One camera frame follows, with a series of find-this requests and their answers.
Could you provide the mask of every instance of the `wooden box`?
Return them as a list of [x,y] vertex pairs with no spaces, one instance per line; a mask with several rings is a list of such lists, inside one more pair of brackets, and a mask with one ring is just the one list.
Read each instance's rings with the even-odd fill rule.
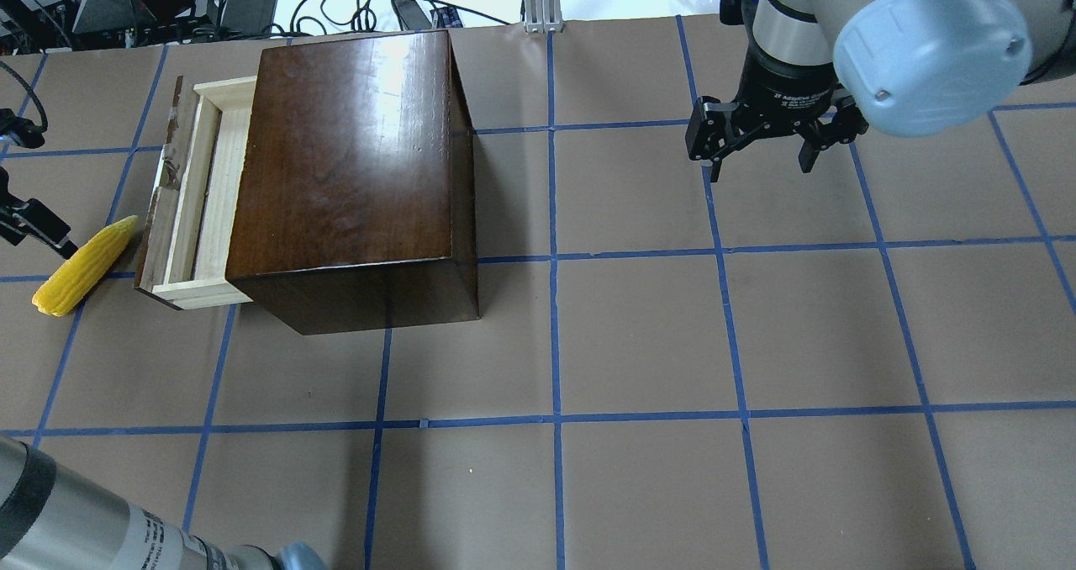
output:
[[300,333],[477,318],[472,137],[444,31],[181,80],[134,286],[257,302]]

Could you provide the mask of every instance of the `open drawer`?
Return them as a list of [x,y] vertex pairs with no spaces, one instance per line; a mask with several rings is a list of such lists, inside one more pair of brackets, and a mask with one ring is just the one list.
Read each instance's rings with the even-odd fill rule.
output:
[[134,287],[300,333],[478,317],[470,117],[442,31],[267,48],[178,81]]
[[176,81],[136,282],[176,309],[251,301],[224,272],[256,80]]

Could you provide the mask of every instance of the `yellow corn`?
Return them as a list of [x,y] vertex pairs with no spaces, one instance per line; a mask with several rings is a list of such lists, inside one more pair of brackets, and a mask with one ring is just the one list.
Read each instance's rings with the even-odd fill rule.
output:
[[73,310],[127,248],[137,228],[132,214],[97,232],[36,291],[32,301],[38,312],[65,316]]

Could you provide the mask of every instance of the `brown wooden box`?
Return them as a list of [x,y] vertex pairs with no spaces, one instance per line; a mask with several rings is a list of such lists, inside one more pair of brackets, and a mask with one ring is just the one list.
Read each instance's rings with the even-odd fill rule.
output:
[[300,333],[477,318],[472,137],[443,31],[180,81],[134,286]]

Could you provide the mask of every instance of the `black band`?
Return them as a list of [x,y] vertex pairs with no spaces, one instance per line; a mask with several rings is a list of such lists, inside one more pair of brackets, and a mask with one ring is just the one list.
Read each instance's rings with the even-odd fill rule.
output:
[[8,500],[0,505],[0,559],[30,531],[56,484],[56,461],[37,448],[23,446],[26,448],[23,474]]
[[804,14],[803,11],[793,10],[793,8],[788,6],[788,4],[780,2],[780,0],[769,0],[769,3],[773,4],[774,10],[777,10],[778,14],[792,17],[793,19],[799,19],[799,22],[807,22],[811,24],[818,23],[818,19],[815,18],[813,14]]

